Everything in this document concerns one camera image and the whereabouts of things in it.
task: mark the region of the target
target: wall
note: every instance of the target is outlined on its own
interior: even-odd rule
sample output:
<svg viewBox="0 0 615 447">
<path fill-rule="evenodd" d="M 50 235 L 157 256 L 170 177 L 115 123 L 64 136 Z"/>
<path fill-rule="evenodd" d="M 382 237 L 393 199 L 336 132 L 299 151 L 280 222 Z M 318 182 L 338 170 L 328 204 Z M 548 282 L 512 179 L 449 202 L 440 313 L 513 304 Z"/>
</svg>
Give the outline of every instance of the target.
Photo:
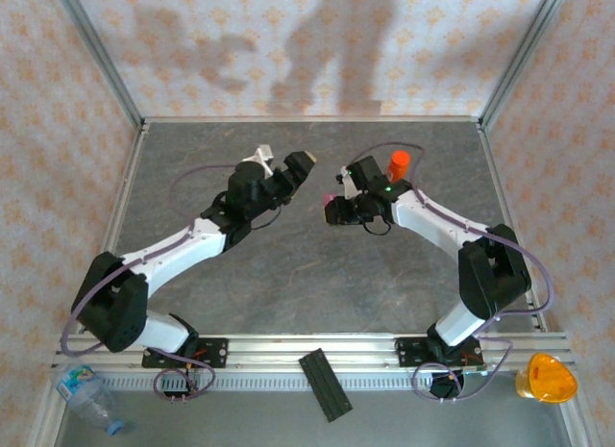
<svg viewBox="0 0 615 447">
<path fill-rule="evenodd" d="M 134 129 L 58 0 L 0 9 L 0 443 L 17 446 Z"/>
<path fill-rule="evenodd" d="M 479 115 L 540 0 L 82 0 L 153 115 Z"/>
<path fill-rule="evenodd" d="M 603 444 L 615 439 L 615 0 L 567 0 L 490 141 L 526 245 L 554 275 Z"/>
</svg>

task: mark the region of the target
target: black mounting bracket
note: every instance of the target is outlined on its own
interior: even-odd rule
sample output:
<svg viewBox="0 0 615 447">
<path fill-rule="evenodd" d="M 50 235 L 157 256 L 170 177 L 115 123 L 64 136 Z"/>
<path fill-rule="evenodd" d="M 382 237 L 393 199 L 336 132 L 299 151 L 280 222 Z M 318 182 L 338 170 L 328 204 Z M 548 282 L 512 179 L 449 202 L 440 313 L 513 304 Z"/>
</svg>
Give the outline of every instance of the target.
<svg viewBox="0 0 615 447">
<path fill-rule="evenodd" d="M 225 368 L 229 355 L 229 340 L 227 338 L 199 337 L 195 341 L 194 352 L 188 359 L 198 360 L 213 368 Z M 143 351 L 143 368 L 183 368 L 185 362 L 175 360 L 157 353 L 153 349 Z"/>
<path fill-rule="evenodd" d="M 427 362 L 438 362 L 450 367 L 483 367 L 480 342 L 473 336 L 463 340 L 458 346 L 438 358 L 433 349 L 432 338 L 428 336 L 403 337 L 395 341 L 395 352 L 400 367 L 418 367 Z"/>
</svg>

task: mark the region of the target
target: plastic water bottle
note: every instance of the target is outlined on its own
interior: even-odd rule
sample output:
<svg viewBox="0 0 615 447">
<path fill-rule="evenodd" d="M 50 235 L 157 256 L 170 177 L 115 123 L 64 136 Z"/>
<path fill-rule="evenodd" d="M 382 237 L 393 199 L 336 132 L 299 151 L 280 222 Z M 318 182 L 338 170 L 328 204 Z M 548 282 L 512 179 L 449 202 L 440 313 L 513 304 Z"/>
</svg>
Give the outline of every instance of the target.
<svg viewBox="0 0 615 447">
<path fill-rule="evenodd" d="M 80 418 L 116 435 L 123 427 L 115 401 L 105 383 L 87 365 L 72 361 L 61 367 L 56 389 Z"/>
</svg>

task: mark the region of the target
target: orange object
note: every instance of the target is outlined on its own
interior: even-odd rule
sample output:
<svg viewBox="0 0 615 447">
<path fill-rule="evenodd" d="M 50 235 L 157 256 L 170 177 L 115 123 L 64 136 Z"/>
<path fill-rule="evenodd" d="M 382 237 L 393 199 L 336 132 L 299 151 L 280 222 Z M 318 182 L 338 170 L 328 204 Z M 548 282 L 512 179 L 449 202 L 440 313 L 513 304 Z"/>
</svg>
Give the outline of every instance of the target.
<svg viewBox="0 0 615 447">
<path fill-rule="evenodd" d="M 515 386 L 521 397 L 551 404 L 569 401 L 577 394 L 575 376 L 563 363 L 548 354 L 532 356 L 528 369 L 517 373 Z"/>
<path fill-rule="evenodd" d="M 391 183 L 402 180 L 407 173 L 407 168 L 410 166 L 410 154 L 406 151 L 395 151 L 391 156 L 391 162 L 388 164 L 386 177 Z"/>
</svg>

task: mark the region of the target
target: yellow object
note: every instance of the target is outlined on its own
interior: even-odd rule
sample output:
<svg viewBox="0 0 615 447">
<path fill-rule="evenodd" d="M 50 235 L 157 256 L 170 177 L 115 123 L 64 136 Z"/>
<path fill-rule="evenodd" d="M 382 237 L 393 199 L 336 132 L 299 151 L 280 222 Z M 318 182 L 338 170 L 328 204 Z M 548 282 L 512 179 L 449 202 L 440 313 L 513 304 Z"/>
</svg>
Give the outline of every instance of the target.
<svg viewBox="0 0 615 447">
<path fill-rule="evenodd" d="M 533 355 L 528 369 L 517 373 L 515 386 L 521 397 L 550 404 L 569 401 L 577 394 L 577 380 L 570 370 L 556 358 L 542 353 Z"/>
</svg>

